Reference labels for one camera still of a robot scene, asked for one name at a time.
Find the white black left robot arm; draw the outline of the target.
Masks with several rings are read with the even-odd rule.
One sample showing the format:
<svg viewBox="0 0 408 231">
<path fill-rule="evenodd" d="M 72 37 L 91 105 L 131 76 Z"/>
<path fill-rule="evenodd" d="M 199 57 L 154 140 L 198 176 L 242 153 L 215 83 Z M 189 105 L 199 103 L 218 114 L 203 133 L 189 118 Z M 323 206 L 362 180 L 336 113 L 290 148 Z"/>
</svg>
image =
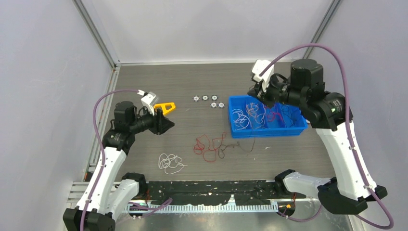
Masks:
<svg viewBox="0 0 408 231">
<path fill-rule="evenodd" d="M 69 231 L 113 231 L 128 203 L 147 195 L 145 176 L 127 173 L 112 191 L 115 178 L 125 161 L 136 134 L 149 130 L 162 135 L 174 127 L 174 122 L 164 116 L 161 109 L 143 114 L 130 101 L 115 105 L 111 127 L 102 138 L 102 150 L 98 165 L 89 184 L 75 208 L 68 208 L 63 214 L 65 227 Z"/>
</svg>

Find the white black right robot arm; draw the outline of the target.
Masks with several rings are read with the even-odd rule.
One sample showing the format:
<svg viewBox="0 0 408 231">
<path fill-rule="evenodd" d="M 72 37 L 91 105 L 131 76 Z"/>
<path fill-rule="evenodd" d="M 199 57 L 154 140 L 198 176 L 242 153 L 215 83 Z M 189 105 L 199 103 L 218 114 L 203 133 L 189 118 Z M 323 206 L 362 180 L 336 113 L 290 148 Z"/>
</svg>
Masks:
<svg viewBox="0 0 408 231">
<path fill-rule="evenodd" d="M 255 86 L 248 95 L 267 107 L 298 107 L 322 140 L 335 172 L 332 178 L 317 178 L 288 169 L 275 177 L 278 196 L 300 193 L 316 198 L 338 215 L 357 215 L 368 202 L 387 196 L 387 189 L 370 176 L 360 150 L 349 143 L 355 139 L 352 113 L 346 111 L 342 94 L 325 90 L 322 65 L 312 59 L 293 61 L 286 78 L 274 72 L 270 61 L 257 60 L 251 73 Z"/>
</svg>

